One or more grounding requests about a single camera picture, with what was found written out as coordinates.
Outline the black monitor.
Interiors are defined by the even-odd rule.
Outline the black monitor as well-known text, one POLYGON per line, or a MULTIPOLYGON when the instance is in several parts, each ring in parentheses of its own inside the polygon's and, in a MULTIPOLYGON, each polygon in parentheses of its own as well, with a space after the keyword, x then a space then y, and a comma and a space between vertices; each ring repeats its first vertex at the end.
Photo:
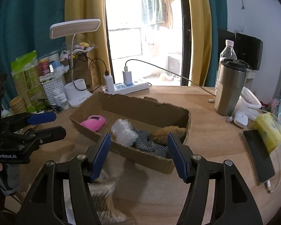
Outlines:
POLYGON ((256 37, 241 33, 232 33, 218 29, 218 55, 225 48, 225 40, 234 41, 234 51, 238 60, 244 61, 249 69, 258 71, 260 69, 263 41, 256 37))

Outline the yellow tissue pack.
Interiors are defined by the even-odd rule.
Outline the yellow tissue pack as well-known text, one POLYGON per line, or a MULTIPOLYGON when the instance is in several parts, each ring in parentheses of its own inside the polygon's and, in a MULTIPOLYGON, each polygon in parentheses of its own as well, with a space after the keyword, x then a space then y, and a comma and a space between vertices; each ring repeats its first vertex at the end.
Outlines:
POLYGON ((281 144, 281 123, 272 113, 259 114, 253 129, 260 134, 269 154, 281 144))

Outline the white power strip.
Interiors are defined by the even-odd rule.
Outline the white power strip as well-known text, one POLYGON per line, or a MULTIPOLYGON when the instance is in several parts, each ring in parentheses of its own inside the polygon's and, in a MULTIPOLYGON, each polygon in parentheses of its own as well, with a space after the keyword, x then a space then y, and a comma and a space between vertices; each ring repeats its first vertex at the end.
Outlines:
POLYGON ((141 81, 134 81, 132 85, 127 86, 124 83, 117 83, 114 84, 114 91, 108 92, 106 86, 102 87, 102 91, 106 94, 110 95, 115 95, 115 94, 120 94, 120 95, 127 95, 131 94, 134 92, 138 92, 141 90, 145 90, 149 88, 149 83, 148 82, 141 82, 141 81))

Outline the white computer mouse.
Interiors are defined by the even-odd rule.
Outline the white computer mouse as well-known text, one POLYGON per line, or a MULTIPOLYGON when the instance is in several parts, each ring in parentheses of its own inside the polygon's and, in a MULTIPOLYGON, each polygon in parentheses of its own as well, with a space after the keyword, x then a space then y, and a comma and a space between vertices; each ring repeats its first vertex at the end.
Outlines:
POLYGON ((245 128, 248 124, 248 116, 241 111, 237 111, 234 116, 233 122, 240 128, 245 128))

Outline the white perforated basket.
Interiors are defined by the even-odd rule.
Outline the white perforated basket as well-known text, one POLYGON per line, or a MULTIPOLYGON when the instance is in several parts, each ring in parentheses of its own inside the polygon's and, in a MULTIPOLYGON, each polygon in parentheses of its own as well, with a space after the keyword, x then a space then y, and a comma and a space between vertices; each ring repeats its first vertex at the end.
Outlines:
POLYGON ((41 82, 41 86, 43 87, 43 91, 46 95, 46 98, 50 105, 55 105, 56 101, 54 99, 54 93, 53 91, 58 88, 61 93, 65 93, 65 79, 64 76, 60 76, 57 78, 54 78, 50 74, 47 74, 45 76, 39 77, 39 80, 41 82))

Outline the white lidded container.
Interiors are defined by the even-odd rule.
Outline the white lidded container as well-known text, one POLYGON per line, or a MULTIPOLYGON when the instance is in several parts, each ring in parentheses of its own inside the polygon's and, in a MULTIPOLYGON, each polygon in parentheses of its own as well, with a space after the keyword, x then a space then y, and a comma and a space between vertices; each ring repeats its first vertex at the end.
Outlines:
POLYGON ((240 111, 247 115, 249 120, 256 120, 259 115, 258 110, 261 108, 261 102, 258 98, 246 87, 243 87, 238 102, 232 113, 233 116, 240 111))

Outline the white pill bottle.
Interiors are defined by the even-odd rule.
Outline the white pill bottle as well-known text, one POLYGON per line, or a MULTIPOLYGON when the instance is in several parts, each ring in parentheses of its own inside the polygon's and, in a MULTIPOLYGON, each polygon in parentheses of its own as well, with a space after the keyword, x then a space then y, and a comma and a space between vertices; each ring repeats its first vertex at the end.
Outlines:
POLYGON ((68 110, 70 108, 70 104, 67 100, 65 93, 59 94, 58 97, 63 110, 68 110))
POLYGON ((55 88, 53 91, 53 97, 54 97, 54 100, 56 102, 56 105, 61 107, 61 103, 60 103, 60 100, 59 100, 59 94, 61 93, 60 92, 60 89, 59 88, 55 88))

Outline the white fluffy plastic bag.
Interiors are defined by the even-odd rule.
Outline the white fluffy plastic bag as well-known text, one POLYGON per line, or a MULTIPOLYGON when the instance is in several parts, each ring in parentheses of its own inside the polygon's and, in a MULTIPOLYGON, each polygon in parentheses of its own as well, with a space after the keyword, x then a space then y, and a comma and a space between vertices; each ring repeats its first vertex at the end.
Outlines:
POLYGON ((115 137, 115 142, 125 147, 131 147, 138 138, 138 134, 126 119, 117 119, 111 126, 111 132, 115 137))

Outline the dark grey dotted socks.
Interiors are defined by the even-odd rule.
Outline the dark grey dotted socks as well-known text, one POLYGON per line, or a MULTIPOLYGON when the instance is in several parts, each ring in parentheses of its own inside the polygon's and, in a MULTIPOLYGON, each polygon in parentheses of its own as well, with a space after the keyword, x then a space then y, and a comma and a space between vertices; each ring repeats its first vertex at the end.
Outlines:
POLYGON ((154 141, 150 140, 150 134, 146 130, 137 130, 136 128, 132 129, 137 135, 137 139, 132 144, 132 147, 145 152, 151 155, 160 156, 162 158, 171 159, 168 147, 157 144, 154 141))

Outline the green paper cup package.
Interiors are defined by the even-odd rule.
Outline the green paper cup package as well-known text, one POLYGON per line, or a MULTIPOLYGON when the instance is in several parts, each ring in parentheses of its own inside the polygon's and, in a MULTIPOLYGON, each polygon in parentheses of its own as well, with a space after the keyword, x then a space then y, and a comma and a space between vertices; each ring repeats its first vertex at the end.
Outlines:
POLYGON ((11 62, 11 75, 19 96, 22 96, 28 112, 36 111, 39 99, 45 99, 40 82, 36 51, 33 50, 11 62))

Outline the brown teddy bear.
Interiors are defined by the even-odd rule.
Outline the brown teddy bear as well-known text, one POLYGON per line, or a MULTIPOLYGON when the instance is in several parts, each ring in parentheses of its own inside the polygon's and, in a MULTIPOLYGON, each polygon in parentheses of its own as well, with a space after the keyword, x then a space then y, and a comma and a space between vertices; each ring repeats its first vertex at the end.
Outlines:
POLYGON ((150 140, 155 142, 156 144, 166 146, 168 141, 168 135, 170 133, 174 133, 181 140, 186 136, 187 129, 178 126, 163 127, 152 132, 150 134, 150 140))

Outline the black smartphone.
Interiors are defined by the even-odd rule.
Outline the black smartphone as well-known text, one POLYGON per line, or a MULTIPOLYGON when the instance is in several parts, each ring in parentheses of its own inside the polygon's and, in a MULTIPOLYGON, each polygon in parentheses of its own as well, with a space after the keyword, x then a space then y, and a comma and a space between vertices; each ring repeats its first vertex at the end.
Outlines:
POLYGON ((245 130, 242 132, 245 143, 249 149, 257 180, 265 183, 275 175, 271 157, 258 130, 245 130))

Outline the clear water bottle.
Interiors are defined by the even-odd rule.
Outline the clear water bottle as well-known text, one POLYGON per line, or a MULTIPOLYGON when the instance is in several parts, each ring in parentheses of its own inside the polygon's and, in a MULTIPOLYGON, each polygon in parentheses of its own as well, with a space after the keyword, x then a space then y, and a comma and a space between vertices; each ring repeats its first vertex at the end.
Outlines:
POLYGON ((217 87, 218 87, 218 82, 219 82, 219 73, 220 73, 220 64, 221 62, 224 62, 224 60, 229 59, 229 60, 237 60, 237 55, 234 51, 234 41, 232 40, 225 40, 225 48, 223 51, 220 53, 220 59, 219 59, 219 67, 217 71, 217 76, 216 76, 216 82, 215 82, 215 93, 217 93, 217 87))

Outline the plush toys in bag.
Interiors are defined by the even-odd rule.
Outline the plush toys in bag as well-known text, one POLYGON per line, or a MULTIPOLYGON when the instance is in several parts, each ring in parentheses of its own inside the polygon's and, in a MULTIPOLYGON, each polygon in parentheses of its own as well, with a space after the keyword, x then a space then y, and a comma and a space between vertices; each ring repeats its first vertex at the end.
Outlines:
POLYGON ((72 54, 72 57, 74 57, 75 55, 79 54, 80 52, 81 53, 88 53, 95 48, 96 48, 96 45, 94 45, 94 44, 88 44, 86 42, 81 42, 79 44, 74 45, 73 51, 66 50, 66 49, 63 50, 60 53, 60 60, 61 61, 68 60, 71 54, 72 54))

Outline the pink soft pouch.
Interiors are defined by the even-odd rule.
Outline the pink soft pouch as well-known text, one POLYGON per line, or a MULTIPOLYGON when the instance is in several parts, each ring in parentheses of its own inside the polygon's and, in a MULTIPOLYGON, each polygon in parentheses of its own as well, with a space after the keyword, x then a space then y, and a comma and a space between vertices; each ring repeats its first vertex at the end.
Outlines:
POLYGON ((98 132, 105 125, 106 119, 100 115, 91 115, 86 120, 80 123, 83 127, 93 131, 98 132))

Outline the red can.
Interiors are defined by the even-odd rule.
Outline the red can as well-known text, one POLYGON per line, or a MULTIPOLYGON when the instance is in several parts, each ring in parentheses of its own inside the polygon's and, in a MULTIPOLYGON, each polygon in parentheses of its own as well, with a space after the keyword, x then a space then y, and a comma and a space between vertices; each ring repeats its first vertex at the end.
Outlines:
POLYGON ((49 60, 46 59, 46 58, 43 58, 43 59, 39 60, 39 62, 37 64, 37 69, 38 69, 41 76, 50 73, 49 60))

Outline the steel travel tumbler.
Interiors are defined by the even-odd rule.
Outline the steel travel tumbler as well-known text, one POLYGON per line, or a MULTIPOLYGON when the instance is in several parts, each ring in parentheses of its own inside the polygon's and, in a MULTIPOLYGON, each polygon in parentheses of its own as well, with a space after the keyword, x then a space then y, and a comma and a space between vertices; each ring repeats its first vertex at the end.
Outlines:
POLYGON ((246 80, 246 66, 238 60, 220 62, 215 110, 223 116, 232 114, 246 80))

